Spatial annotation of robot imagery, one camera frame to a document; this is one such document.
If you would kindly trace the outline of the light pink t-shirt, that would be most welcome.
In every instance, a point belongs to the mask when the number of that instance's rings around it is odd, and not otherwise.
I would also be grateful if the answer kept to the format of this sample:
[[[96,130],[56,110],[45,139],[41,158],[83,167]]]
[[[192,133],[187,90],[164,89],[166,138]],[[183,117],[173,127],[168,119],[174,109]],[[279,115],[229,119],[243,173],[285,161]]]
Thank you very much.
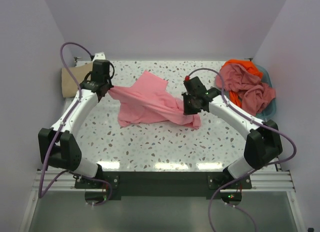
[[[199,129],[199,115],[185,115],[184,103],[166,91],[168,81],[144,71],[130,87],[114,86],[109,95],[120,102],[118,123],[152,124],[169,121],[176,125]]]

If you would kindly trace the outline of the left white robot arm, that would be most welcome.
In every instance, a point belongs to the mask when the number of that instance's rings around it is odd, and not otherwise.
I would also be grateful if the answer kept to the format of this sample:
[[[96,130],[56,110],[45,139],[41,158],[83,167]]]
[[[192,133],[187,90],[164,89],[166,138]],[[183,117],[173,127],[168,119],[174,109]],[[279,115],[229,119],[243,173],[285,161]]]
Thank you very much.
[[[114,66],[108,60],[93,61],[92,71],[80,83],[80,91],[62,117],[50,129],[42,128],[38,133],[44,168],[51,166],[86,176],[86,182],[92,188],[103,184],[102,169],[82,156],[76,135],[91,110],[113,87],[110,69],[114,69]]]

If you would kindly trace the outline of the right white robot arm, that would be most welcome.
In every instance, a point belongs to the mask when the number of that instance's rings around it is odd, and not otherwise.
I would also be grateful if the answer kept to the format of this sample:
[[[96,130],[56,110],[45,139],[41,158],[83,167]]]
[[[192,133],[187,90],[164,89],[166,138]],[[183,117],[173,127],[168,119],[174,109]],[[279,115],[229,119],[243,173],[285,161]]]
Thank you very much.
[[[198,77],[187,76],[183,84],[186,88],[186,92],[182,93],[184,114],[195,115],[201,111],[212,113],[223,119],[245,139],[243,156],[223,169],[218,183],[235,188],[240,183],[241,176],[261,169],[282,153],[280,135],[262,127],[265,125],[278,130],[274,121],[264,122],[241,108],[233,111],[229,99],[222,97],[220,90],[207,89]]]

